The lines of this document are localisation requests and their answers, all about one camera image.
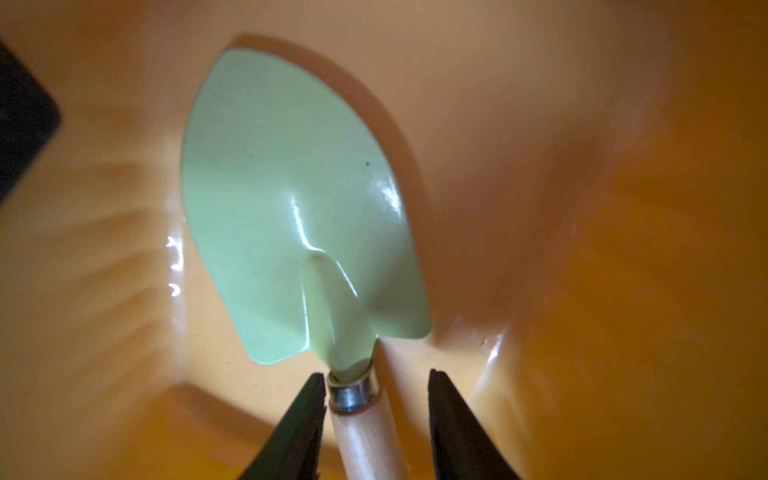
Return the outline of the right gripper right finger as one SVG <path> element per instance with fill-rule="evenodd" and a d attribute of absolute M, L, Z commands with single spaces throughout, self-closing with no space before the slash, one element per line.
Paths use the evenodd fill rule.
<path fill-rule="evenodd" d="M 430 371 L 428 406 L 437 479 L 520 480 L 443 371 Z"/>

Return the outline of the pale green trowel wooden handle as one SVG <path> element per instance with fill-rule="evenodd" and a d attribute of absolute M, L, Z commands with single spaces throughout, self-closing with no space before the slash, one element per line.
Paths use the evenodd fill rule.
<path fill-rule="evenodd" d="M 432 321 L 374 134 L 309 71 L 232 48 L 197 94 L 180 174 L 192 239 L 248 356 L 314 352 L 347 476 L 405 478 L 373 353 L 383 338 L 425 337 Z"/>

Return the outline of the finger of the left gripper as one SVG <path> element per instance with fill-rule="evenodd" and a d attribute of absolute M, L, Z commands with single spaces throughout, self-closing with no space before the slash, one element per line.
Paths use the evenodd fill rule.
<path fill-rule="evenodd" d="M 61 115 L 54 99 L 18 57 L 1 43 L 1 202 L 56 134 Z"/>

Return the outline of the yellow plastic storage box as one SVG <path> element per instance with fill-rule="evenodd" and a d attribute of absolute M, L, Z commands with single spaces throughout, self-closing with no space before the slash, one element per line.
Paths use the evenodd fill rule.
<path fill-rule="evenodd" d="M 5 1 L 62 124 L 1 207 L 1 475 L 234 479 L 252 363 L 178 163 L 229 45 L 336 88 L 401 178 L 433 330 L 376 354 L 414 478 L 446 371 L 526 479 L 767 475 L 763 1 Z"/>

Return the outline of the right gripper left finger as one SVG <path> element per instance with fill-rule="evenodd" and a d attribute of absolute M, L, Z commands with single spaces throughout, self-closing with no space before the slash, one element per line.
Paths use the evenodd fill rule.
<path fill-rule="evenodd" d="M 315 480 L 326 415 L 326 387 L 313 373 L 277 424 L 241 480 Z"/>

